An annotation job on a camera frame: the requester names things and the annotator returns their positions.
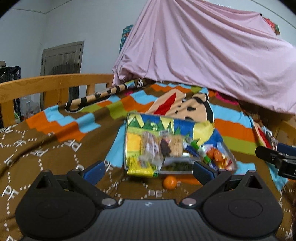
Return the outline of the green snack tube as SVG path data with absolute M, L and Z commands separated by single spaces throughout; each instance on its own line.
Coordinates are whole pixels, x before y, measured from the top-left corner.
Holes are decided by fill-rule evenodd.
M 203 162 L 207 165 L 211 163 L 211 159 L 207 156 L 207 154 L 203 151 L 203 149 L 197 145 L 197 143 L 192 140 L 191 137 L 186 137 L 186 141 L 193 147 L 197 153 L 199 154 L 200 158 L 203 160 Z

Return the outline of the brown biscuit packet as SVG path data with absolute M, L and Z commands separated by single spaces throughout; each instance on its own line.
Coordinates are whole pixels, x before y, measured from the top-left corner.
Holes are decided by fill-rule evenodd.
M 149 162 L 155 166 L 161 166 L 163 156 L 161 154 L 159 139 L 153 133 L 143 132 L 140 141 L 140 156 L 142 162 Z

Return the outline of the white red snack packet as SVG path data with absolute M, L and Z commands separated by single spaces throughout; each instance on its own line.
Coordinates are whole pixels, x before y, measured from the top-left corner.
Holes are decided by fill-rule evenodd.
M 162 130 L 159 132 L 159 147 L 163 157 L 180 157 L 183 154 L 183 136 Z

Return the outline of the cardboard box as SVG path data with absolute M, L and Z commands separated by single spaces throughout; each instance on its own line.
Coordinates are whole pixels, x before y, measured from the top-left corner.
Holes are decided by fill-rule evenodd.
M 279 142 L 295 146 L 295 115 L 276 113 L 270 121 L 270 128 Z

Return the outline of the orange snack packet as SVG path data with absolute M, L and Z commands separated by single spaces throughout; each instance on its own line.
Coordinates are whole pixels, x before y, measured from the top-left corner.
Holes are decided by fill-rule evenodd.
M 230 170 L 230 166 L 232 164 L 231 159 L 218 149 L 211 147 L 208 149 L 206 154 L 219 169 Z

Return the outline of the orange tangerine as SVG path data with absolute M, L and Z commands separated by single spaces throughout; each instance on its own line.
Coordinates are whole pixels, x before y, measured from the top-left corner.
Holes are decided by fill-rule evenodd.
M 175 176 L 167 176 L 163 180 L 163 187 L 167 190 L 174 190 L 176 189 L 178 184 L 177 178 Z

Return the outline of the colourful cartoon blanket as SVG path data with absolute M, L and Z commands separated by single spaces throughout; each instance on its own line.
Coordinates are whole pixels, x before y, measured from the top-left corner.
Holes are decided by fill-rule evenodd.
M 15 209 L 35 178 L 44 170 L 65 174 L 102 162 L 106 173 L 97 187 L 117 199 L 175 199 L 180 201 L 200 184 L 182 178 L 173 191 L 165 190 L 160 178 L 133 181 L 123 170 L 125 121 L 129 112 L 150 113 L 170 94 L 175 108 L 193 102 L 190 117 L 208 117 L 238 161 L 239 172 L 256 169 L 276 196 L 284 218 L 279 240 L 295 239 L 295 181 L 278 176 L 277 171 L 256 158 L 259 138 L 254 130 L 258 107 L 248 108 L 217 91 L 184 84 L 135 80 L 128 89 L 86 104 L 77 113 L 53 106 L 33 117 L 1 130 L 1 240 L 20 240 Z

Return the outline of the colourful painted tray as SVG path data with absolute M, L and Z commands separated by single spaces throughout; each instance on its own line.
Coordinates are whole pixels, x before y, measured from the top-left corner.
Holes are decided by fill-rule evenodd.
M 128 175 L 191 175 L 193 164 L 234 173 L 237 161 L 209 121 L 197 123 L 167 116 L 129 113 L 124 167 Z

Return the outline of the pink draped bed sheet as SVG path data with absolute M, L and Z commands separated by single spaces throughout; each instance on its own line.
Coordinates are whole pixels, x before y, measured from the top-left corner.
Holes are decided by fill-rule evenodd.
M 112 69 L 132 78 L 196 84 L 295 114 L 295 46 L 253 11 L 206 1 L 148 1 Z

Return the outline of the grey wooden door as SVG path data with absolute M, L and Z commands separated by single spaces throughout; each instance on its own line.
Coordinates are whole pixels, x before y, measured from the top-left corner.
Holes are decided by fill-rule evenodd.
M 84 41 L 72 42 L 44 49 L 41 59 L 40 75 L 80 73 Z M 76 99 L 79 87 L 52 90 L 40 93 L 41 110 Z

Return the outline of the black plastic crate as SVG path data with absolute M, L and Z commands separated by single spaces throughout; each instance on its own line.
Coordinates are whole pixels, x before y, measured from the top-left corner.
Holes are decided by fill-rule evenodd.
M 20 66 L 6 66 L 5 62 L 1 63 L 1 88 L 4 87 L 4 90 L 8 94 L 4 94 L 4 100 L 7 100 L 7 97 L 16 97 L 16 81 L 21 78 L 21 68 Z M 19 98 L 13 99 L 14 103 L 14 114 L 16 122 L 21 120 L 21 103 Z

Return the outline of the wooden bed rail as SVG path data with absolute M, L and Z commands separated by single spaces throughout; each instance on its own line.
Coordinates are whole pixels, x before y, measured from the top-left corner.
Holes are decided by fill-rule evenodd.
M 1 117 L 4 127 L 15 124 L 14 116 L 14 103 L 13 99 L 21 98 L 27 95 L 48 92 L 52 90 L 62 90 L 69 87 L 87 86 L 87 94 L 95 92 L 96 84 L 106 84 L 107 87 L 112 85 L 113 74 L 59 74 L 59 75 L 46 75 L 32 78 L 22 78 L 17 80 L 16 97 L 7 97 L 4 100 L 4 94 L 8 94 L 1 88 Z

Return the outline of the colourful wall poster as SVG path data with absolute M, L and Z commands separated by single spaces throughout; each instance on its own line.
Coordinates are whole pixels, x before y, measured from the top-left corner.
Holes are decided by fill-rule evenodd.
M 121 41 L 120 41 L 120 47 L 119 47 L 119 51 L 121 51 L 121 49 L 123 48 L 126 39 L 128 38 L 131 30 L 133 28 L 133 24 L 126 26 L 123 30 L 122 30 L 122 35 L 121 35 Z

